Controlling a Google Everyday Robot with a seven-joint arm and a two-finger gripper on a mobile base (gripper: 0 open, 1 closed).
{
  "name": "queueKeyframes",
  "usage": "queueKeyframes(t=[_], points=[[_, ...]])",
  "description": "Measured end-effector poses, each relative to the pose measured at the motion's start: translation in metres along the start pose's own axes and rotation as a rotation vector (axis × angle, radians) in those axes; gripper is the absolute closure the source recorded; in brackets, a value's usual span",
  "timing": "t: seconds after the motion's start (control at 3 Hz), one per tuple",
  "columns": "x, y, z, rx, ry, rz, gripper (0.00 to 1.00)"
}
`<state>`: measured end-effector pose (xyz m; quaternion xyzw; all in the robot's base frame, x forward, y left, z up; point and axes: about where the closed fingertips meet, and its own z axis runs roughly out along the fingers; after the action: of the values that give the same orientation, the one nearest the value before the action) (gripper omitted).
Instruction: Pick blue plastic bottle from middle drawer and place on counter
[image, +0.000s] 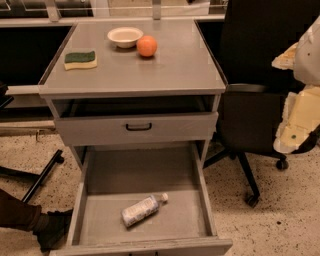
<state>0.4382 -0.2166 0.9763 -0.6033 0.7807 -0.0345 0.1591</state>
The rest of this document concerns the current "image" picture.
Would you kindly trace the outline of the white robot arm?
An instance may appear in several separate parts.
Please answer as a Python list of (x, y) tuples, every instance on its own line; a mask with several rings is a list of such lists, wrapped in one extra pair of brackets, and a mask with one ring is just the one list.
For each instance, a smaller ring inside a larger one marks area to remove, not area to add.
[(299, 41), (272, 61), (278, 69), (293, 71), (305, 87), (298, 94), (289, 93), (273, 147), (290, 154), (298, 150), (320, 125), (320, 17)]

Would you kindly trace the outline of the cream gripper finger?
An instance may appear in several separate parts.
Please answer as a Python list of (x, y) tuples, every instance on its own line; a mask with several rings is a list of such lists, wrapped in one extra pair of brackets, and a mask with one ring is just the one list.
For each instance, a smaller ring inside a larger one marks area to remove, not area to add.
[(292, 70), (295, 62), (297, 43), (291, 45), (286, 51), (276, 57), (271, 65), (281, 70)]
[(318, 140), (320, 126), (320, 88), (306, 86), (299, 93), (290, 92), (285, 100), (282, 122), (273, 148), (283, 154), (305, 153)]

